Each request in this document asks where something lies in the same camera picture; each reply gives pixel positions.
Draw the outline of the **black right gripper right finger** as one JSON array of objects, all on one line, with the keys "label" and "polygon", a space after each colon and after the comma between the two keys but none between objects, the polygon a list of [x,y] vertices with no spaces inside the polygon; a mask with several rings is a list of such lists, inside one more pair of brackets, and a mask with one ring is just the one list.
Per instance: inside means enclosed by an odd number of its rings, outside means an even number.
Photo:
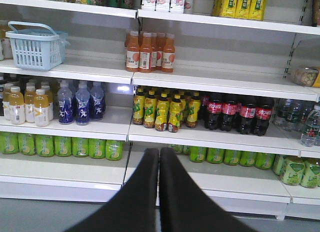
[{"label": "black right gripper right finger", "polygon": [[168,147],[160,150],[159,206],[163,232],[255,231],[208,197]]}]

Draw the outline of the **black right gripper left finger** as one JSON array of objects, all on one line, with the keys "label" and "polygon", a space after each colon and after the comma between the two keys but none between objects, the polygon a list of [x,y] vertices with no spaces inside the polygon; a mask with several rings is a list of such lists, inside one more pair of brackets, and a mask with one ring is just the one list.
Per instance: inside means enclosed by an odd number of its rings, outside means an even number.
[{"label": "black right gripper left finger", "polygon": [[155,232],[159,150],[147,148],[125,185],[67,232]]}]

